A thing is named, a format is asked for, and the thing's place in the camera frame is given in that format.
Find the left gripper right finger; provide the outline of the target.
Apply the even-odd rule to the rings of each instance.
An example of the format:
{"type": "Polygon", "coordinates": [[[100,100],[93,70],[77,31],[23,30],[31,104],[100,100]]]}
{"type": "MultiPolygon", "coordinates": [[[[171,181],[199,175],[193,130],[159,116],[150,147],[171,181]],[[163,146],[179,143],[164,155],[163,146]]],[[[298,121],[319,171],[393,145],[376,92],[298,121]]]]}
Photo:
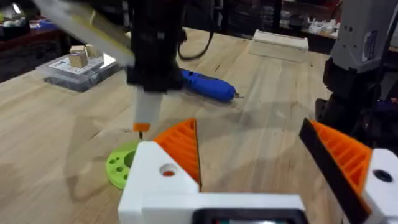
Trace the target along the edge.
{"type": "Polygon", "coordinates": [[[397,223],[397,155],[315,120],[299,137],[337,199],[344,223],[397,223]]]}

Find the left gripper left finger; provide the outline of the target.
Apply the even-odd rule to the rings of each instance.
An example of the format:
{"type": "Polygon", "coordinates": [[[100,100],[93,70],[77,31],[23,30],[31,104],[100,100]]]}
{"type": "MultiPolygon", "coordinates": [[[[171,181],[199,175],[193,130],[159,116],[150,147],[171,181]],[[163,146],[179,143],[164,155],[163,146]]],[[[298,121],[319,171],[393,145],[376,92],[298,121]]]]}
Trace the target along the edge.
{"type": "Polygon", "coordinates": [[[190,118],[137,145],[118,206],[119,222],[145,223],[148,196],[200,190],[197,121],[190,118]]]}

